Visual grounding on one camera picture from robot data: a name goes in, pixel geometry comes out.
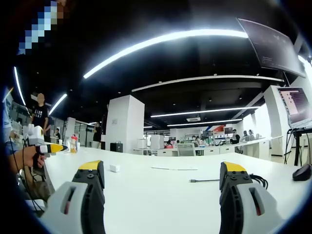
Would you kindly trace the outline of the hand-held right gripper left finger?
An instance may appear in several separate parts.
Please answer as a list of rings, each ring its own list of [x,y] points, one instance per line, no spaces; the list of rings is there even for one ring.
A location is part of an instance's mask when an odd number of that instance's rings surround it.
[[[104,234],[104,166],[82,164],[48,199],[40,220],[51,234]]]

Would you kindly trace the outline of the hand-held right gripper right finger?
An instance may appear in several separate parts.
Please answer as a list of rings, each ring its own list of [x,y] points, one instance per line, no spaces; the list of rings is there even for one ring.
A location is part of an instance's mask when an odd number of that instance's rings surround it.
[[[221,162],[221,234],[273,234],[285,220],[268,192],[267,180],[249,175],[239,164]]]

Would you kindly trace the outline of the person's left hand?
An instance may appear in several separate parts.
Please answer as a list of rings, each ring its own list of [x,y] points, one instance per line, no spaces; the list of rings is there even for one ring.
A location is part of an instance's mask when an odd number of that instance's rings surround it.
[[[22,164],[23,166],[42,168],[45,163],[45,155],[36,151],[35,146],[29,146],[22,150]]]

